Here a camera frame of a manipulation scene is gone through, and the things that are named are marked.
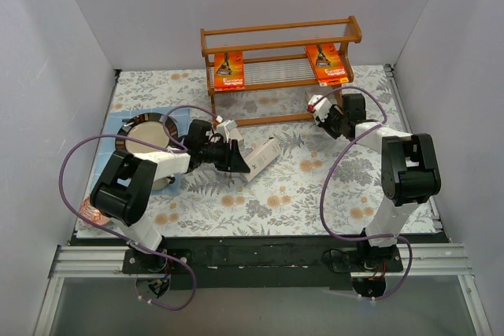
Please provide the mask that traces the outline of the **orange Gillette Fusion razor box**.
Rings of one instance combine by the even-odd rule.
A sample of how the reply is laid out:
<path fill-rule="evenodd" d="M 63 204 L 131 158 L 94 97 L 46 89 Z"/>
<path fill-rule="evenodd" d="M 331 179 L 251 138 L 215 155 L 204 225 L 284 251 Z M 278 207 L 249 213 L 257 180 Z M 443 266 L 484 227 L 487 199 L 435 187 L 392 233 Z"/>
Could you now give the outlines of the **orange Gillette Fusion razor box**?
<path fill-rule="evenodd" d="M 308 45 L 305 46 L 305 52 L 321 87 L 339 86 L 350 82 L 339 51 L 333 43 Z"/>

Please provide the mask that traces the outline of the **brown wooden three-tier shelf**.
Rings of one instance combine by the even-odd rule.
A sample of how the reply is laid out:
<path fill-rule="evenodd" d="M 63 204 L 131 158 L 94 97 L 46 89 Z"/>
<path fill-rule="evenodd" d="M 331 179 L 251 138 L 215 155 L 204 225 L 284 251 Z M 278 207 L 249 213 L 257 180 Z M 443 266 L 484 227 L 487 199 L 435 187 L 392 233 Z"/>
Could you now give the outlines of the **brown wooden three-tier shelf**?
<path fill-rule="evenodd" d="M 235 119 L 240 126 L 301 121 L 310 118 L 304 91 L 328 91 L 321 87 L 310 67 L 305 46 L 333 43 L 339 51 L 349 83 L 354 71 L 348 57 L 351 43 L 362 39 L 357 18 L 271 24 L 253 27 L 201 29 L 200 41 L 206 67 L 206 86 L 215 113 Z M 214 55 L 241 51 L 245 88 L 214 90 Z"/>

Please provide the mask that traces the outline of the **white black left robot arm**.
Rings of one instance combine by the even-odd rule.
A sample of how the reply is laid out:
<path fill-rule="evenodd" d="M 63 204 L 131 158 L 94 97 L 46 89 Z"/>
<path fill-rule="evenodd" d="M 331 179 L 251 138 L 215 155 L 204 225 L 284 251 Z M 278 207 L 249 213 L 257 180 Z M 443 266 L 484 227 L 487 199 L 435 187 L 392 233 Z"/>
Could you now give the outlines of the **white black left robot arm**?
<path fill-rule="evenodd" d="M 168 263 L 158 256 L 166 249 L 165 239 L 145 215 L 152 189 L 171 184 L 178 175 L 201 164 L 213 164 L 221 172 L 250 173 L 239 151 L 243 137 L 234 120 L 218 119 L 216 127 L 193 120 L 184 137 L 167 137 L 167 145 L 154 152 L 114 151 L 90 195 L 91 205 L 132 242 L 135 260 L 153 273 L 164 270 Z"/>

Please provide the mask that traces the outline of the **white Harry's box black end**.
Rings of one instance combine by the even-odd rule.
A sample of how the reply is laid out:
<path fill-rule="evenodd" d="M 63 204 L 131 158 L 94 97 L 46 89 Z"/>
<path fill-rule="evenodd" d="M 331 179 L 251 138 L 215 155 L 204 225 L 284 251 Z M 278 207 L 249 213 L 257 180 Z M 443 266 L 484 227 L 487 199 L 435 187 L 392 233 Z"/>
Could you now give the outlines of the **white Harry's box black end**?
<path fill-rule="evenodd" d="M 304 91 L 304 95 L 305 95 L 305 101 L 306 103 L 309 103 L 311 98 L 314 96 L 314 95 L 317 95 L 317 92 L 313 92 L 312 90 L 310 89 L 306 89 Z"/>

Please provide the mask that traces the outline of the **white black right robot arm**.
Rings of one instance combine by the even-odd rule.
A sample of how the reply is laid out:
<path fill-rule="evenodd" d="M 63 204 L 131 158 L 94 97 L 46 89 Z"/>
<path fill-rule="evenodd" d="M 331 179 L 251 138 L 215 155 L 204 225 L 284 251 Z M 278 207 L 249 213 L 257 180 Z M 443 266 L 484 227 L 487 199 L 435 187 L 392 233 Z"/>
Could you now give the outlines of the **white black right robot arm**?
<path fill-rule="evenodd" d="M 357 237 L 343 237 L 353 249 L 331 249 L 323 262 L 337 273 L 352 268 L 385 270 L 399 263 L 397 243 L 411 214 L 439 193 L 441 178 L 432 137 L 397 131 L 369 119 L 365 95 L 354 92 L 342 96 L 342 105 L 326 95 L 316 94 L 307 109 L 315 124 L 332 138 L 344 137 L 352 146 L 367 147 L 381 156 L 380 185 L 384 196 L 367 227 Z"/>

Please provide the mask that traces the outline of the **orange Gillette Styler razor box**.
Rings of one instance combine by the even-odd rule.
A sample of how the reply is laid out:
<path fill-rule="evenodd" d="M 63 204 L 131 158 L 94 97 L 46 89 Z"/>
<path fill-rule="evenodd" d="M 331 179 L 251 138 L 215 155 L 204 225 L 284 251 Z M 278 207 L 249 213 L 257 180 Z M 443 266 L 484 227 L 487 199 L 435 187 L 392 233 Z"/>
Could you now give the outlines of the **orange Gillette Styler razor box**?
<path fill-rule="evenodd" d="M 214 55 L 213 87 L 218 92 L 245 88 L 244 58 L 241 51 Z"/>

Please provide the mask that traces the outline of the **white Harry's razor box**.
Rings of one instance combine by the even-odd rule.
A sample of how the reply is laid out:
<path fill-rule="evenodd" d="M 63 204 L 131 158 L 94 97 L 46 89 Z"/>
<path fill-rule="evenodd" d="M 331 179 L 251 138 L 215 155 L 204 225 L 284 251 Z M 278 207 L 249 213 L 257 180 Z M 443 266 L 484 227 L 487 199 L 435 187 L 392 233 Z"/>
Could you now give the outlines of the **white Harry's razor box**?
<path fill-rule="evenodd" d="M 274 137 L 269 138 L 245 158 L 250 171 L 241 174 L 242 180 L 245 183 L 252 181 L 280 155 L 280 152 L 281 148 L 277 139 Z"/>

